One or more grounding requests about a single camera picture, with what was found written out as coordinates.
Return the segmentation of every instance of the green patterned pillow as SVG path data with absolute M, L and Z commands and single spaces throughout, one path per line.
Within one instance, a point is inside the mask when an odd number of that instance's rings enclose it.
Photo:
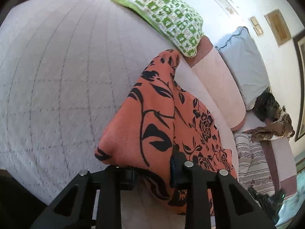
M 143 17 L 187 57 L 194 57 L 203 36 L 202 17 L 182 0 L 113 0 Z

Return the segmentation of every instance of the striped blanket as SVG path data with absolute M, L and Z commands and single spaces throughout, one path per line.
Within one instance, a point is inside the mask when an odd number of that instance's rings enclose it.
M 252 142 L 251 134 L 235 133 L 238 152 L 239 183 L 248 189 L 253 186 L 259 194 L 275 193 L 268 163 L 260 142 Z

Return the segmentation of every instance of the brown blanket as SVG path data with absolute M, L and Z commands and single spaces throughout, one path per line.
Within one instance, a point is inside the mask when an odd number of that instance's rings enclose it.
M 290 138 L 295 133 L 291 123 L 291 118 L 289 114 L 286 113 L 286 109 L 283 106 L 279 119 L 266 125 L 265 127 L 257 127 L 254 129 L 251 140 L 252 142 L 258 142 L 262 140 L 276 140 L 284 136 Z

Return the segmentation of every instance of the teal floor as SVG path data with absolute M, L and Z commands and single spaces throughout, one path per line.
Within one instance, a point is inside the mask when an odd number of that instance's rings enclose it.
M 305 169 L 297 175 L 297 193 L 284 201 L 279 212 L 280 220 L 276 227 L 281 227 L 286 221 L 291 220 L 299 211 L 305 200 Z

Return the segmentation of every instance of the orange floral pillow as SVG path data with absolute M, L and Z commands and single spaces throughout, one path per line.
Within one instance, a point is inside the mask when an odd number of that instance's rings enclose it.
M 132 167 L 154 197 L 183 214 L 187 191 L 170 187 L 173 149 L 205 170 L 226 169 L 235 178 L 236 172 L 212 114 L 173 80 L 179 59 L 179 52 L 170 49 L 150 62 L 105 129 L 95 156 L 105 164 Z

